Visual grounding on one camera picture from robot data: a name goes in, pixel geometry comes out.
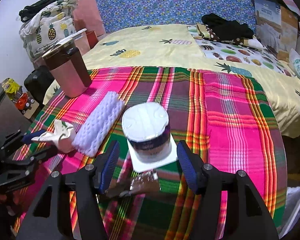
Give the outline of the brown snack wrapper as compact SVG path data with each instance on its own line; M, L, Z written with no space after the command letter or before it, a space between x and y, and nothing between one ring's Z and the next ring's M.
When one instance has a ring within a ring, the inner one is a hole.
M159 177L156 171L151 170L117 183L107 189L106 196L123 198L157 191L160 191Z

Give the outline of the white paper cup blue label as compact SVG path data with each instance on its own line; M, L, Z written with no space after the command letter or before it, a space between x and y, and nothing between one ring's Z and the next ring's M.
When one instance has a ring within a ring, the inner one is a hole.
M171 151L170 120L159 103L140 103L127 109L122 116L122 130L143 163L161 161Z

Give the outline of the white round trash bin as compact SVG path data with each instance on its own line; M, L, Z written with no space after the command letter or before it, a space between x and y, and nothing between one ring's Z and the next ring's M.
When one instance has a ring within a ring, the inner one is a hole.
M289 233L300 218L300 186L288 187L279 239Z

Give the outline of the black suitcase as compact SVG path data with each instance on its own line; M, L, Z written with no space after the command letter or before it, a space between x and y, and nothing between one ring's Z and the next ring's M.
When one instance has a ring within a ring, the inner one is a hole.
M47 66L42 65L32 71L24 80L25 88L39 104L43 104L45 93L55 80Z

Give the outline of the white foam fruit net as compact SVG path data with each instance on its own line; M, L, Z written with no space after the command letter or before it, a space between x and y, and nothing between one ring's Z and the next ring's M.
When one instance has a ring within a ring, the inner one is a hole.
M74 149L94 157L124 106L118 93L109 91L80 127L72 142Z

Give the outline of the pink jug brown lid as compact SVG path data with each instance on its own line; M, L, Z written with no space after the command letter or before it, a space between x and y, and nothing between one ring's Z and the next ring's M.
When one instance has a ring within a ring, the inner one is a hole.
M42 59L66 96L78 97L92 84L82 55L72 38L56 43L42 55Z

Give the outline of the pineapple print bedding pile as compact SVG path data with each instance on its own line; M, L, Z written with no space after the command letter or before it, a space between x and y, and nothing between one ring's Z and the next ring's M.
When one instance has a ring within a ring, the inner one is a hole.
M31 62L41 57L50 46L77 32L73 11L78 0L58 0L24 23L19 35Z

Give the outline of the fruit pattern white blanket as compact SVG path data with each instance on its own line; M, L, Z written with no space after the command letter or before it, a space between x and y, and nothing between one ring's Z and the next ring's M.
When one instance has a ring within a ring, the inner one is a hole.
M197 26L188 25L187 29L195 39L204 56L215 60L250 64L252 66L273 70L290 77L296 77L292 70L281 63L267 49L256 49L235 44L234 42L222 43L217 40L205 39L200 35Z

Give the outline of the blue floral mattress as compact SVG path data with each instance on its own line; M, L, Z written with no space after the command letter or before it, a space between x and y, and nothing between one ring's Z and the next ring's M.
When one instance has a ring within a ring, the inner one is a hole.
M214 13L226 20L255 28L251 0L96 0L106 32L129 27L200 22Z

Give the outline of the yellow pineapple bed sheet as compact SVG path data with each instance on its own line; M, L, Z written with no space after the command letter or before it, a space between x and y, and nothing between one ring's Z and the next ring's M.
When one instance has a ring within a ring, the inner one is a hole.
M183 67L252 76L262 86L282 135L300 136L300 80L250 64L204 56L188 25L148 25L107 35L83 55L86 68Z

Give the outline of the black clothing pile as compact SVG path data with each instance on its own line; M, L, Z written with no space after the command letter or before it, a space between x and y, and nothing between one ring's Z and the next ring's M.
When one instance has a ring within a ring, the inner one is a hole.
M235 20L228 21L214 13L202 16L202 23L222 41L231 41L236 38L252 39L254 35L253 30L246 23L240 24Z

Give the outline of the cardboard box with print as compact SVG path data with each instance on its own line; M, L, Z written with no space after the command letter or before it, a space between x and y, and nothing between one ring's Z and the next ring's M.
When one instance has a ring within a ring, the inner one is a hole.
M256 37L278 60L289 61L296 49L300 16L283 0L252 0L256 17Z

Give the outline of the polka dot brown cloth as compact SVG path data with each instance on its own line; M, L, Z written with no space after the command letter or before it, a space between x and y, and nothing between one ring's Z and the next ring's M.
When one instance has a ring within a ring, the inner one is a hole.
M201 36L203 39L214 41L214 42L222 42L222 43L236 44L242 46L256 46L257 44L260 43L259 40L254 36L252 39L243 38L243 37L234 38L232 40L221 39L213 32L211 28L201 23L197 23L196 28L199 36Z

